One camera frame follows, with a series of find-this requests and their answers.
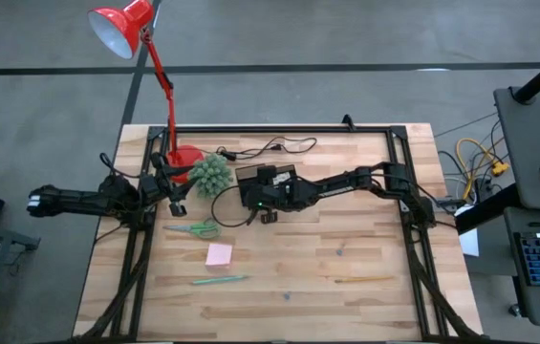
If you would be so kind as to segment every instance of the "lamp base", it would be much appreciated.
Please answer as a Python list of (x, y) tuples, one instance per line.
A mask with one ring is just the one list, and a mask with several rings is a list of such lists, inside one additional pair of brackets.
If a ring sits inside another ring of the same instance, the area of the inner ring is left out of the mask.
[[(204, 154), (197, 147), (191, 145), (183, 145), (176, 148), (176, 151), (167, 153), (167, 161), (170, 166), (184, 167), (190, 166), (195, 161), (202, 161)], [(172, 177), (174, 183), (186, 183), (188, 181), (188, 172), (182, 173), (180, 176)]]

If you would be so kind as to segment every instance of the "lamp shade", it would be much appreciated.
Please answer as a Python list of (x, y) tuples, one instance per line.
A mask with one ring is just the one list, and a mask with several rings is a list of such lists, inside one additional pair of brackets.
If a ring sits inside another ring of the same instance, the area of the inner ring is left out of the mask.
[(124, 9), (96, 8), (88, 13), (91, 28), (115, 54), (132, 58), (138, 49), (140, 29), (153, 20), (147, 0), (134, 0)]

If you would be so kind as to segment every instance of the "green pen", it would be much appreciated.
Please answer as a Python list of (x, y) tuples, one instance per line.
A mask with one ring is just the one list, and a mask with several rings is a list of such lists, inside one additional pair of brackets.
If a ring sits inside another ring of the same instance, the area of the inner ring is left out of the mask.
[(210, 283), (241, 281), (241, 280), (246, 279), (246, 278), (248, 278), (248, 276), (245, 276), (245, 275), (225, 276), (225, 277), (210, 278), (210, 279), (206, 279), (206, 280), (197, 280), (197, 281), (191, 282), (191, 284), (193, 284), (194, 286), (197, 286), (197, 285), (210, 284)]

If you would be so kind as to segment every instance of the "pink sticky note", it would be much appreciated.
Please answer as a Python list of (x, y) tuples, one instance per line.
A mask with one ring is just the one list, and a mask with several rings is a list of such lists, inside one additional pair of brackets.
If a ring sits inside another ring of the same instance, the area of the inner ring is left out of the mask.
[(205, 266), (207, 268), (228, 267), (231, 263), (231, 249), (231, 245), (210, 244)]

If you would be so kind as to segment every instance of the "lamp arm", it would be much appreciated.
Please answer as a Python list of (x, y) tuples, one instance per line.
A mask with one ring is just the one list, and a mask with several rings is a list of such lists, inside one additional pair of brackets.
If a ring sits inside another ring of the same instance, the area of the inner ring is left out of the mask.
[(142, 30), (140, 40), (148, 49), (148, 53), (151, 55), (153, 65), (155, 66), (155, 76), (161, 84), (163, 91), (165, 92), (165, 98), (167, 99), (167, 125), (170, 129), (170, 153), (176, 152), (176, 120), (174, 119), (174, 84), (167, 78), (165, 71), (163, 70), (162, 62), (159, 60), (159, 54), (155, 49), (155, 44), (151, 37), (151, 32), (148, 29)]

